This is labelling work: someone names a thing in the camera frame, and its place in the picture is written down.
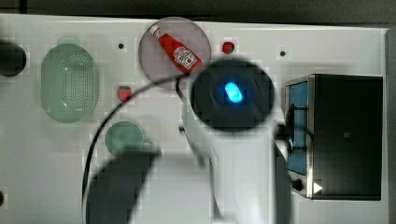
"hole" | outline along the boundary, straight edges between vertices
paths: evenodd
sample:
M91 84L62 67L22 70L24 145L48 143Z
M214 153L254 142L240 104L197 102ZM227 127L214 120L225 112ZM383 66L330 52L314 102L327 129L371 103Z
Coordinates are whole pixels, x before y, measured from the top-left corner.
M3 205L4 203L4 194L2 191L0 191L0 206Z

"blue light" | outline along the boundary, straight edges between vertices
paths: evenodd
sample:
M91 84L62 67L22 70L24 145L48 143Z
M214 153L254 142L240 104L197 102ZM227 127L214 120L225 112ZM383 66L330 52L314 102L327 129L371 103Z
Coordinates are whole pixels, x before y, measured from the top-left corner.
M240 103L244 98L242 92L233 82L229 82L225 85L225 91L227 92L228 98L230 98L231 102L235 104Z

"oven window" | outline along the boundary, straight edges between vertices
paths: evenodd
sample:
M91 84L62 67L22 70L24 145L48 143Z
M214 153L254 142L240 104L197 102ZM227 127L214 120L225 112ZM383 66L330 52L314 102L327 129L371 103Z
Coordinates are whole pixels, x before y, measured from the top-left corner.
M308 83L301 82L290 86L289 106L308 106ZM289 154L289 170L301 175L306 175L306 111L294 111L294 150Z

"green cup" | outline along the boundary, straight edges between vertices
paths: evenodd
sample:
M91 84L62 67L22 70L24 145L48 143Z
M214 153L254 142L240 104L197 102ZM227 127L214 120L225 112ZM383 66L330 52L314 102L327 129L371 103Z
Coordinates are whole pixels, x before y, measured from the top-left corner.
M130 121L120 121L113 124L107 130L105 141L107 150L114 156L152 146L142 129Z

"ketchup label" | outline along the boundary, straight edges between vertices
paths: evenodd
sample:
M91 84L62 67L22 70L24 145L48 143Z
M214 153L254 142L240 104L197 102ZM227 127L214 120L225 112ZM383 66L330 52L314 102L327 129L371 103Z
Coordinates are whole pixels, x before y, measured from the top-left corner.
M178 47L174 52L175 61L183 65L183 67L190 69L197 59L189 49Z

